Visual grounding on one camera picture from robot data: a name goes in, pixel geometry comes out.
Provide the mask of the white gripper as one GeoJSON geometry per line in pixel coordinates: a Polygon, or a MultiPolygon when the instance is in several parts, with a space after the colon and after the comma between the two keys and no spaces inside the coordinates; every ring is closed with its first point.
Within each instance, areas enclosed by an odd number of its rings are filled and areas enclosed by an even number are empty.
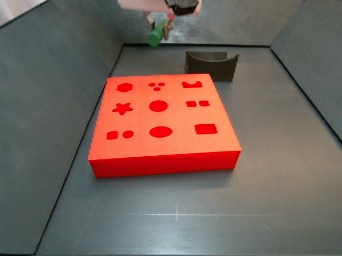
{"type": "Polygon", "coordinates": [[[165,41],[173,29],[173,15],[196,15],[201,9],[201,0],[117,0],[117,4],[121,9],[143,11],[149,28],[155,28],[155,20],[151,12],[167,13],[167,23],[163,28],[163,38],[165,41]]]}

